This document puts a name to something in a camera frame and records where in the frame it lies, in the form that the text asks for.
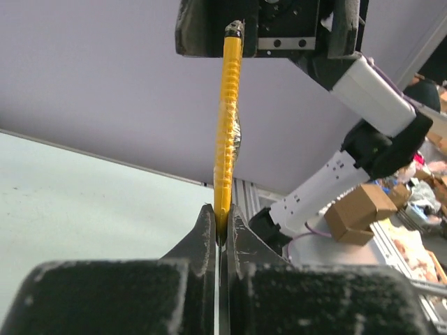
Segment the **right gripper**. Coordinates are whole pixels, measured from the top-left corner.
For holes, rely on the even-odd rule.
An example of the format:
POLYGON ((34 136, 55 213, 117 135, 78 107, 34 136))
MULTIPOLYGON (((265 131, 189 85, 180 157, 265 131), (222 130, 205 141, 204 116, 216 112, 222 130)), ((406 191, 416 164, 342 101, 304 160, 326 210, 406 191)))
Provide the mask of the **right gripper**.
POLYGON ((332 13, 328 58, 360 53, 368 0, 183 0, 175 25, 175 50, 184 57, 221 58, 225 28, 244 23, 244 58, 291 58, 314 50, 332 13))

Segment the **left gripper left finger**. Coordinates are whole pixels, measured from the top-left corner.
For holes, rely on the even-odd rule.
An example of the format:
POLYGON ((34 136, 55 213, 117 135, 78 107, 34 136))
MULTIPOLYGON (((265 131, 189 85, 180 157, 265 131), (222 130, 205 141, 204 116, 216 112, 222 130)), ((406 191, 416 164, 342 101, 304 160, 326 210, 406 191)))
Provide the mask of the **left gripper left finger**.
POLYGON ((23 280, 1 333, 212 334, 216 254, 206 204, 158 260, 44 262, 23 280))

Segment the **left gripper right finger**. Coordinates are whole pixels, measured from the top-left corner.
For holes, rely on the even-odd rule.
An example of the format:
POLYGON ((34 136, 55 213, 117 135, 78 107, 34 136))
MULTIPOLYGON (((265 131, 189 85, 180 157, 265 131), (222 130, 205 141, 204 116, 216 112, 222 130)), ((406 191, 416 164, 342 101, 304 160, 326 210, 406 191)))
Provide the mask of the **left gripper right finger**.
POLYGON ((228 216, 230 334, 435 334, 410 281, 385 265, 293 266, 228 216))

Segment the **yellow utility knife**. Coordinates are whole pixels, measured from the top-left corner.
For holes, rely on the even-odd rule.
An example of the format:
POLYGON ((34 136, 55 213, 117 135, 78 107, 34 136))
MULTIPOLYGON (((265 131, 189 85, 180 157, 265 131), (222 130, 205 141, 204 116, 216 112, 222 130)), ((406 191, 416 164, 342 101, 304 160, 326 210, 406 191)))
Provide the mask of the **yellow utility knife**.
POLYGON ((234 20, 224 31, 223 63, 214 155, 214 215, 218 245, 225 244, 231 206, 233 170, 240 145, 238 123, 244 22, 234 20))

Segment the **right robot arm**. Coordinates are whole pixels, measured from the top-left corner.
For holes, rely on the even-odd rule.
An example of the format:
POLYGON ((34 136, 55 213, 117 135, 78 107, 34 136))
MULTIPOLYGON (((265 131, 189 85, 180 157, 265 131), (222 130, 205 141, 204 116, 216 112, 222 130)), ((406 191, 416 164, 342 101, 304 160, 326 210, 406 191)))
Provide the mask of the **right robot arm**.
POLYGON ((251 220, 271 248, 292 218, 306 221, 340 193, 410 164, 432 120, 361 51, 366 1, 182 1, 175 49, 223 61, 214 159, 217 243, 228 238, 233 170, 241 143, 238 99, 245 58, 285 58, 354 111, 359 122, 334 156, 251 220))

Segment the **background cardboard box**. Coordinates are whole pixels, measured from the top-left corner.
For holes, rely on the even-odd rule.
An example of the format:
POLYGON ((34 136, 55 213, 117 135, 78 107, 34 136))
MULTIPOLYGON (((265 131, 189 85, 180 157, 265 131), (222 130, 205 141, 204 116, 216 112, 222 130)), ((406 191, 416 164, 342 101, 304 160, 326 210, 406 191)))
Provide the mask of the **background cardboard box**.
POLYGON ((364 246, 374 237, 370 225, 395 212, 397 207, 380 186, 362 184, 332 204, 324 219, 335 241, 364 246))

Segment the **right aluminium frame post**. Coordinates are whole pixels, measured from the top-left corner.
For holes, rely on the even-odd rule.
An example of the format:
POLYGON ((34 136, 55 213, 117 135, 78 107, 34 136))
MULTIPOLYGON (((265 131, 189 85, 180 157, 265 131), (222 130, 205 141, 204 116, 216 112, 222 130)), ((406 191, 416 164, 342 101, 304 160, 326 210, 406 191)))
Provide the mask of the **right aluminium frame post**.
POLYGON ((446 6, 443 6, 426 31, 418 37, 411 53, 404 60, 403 67, 400 70, 400 76, 396 80, 396 84, 400 89, 408 85, 414 73, 429 59, 430 55, 436 50, 445 36, 446 6))

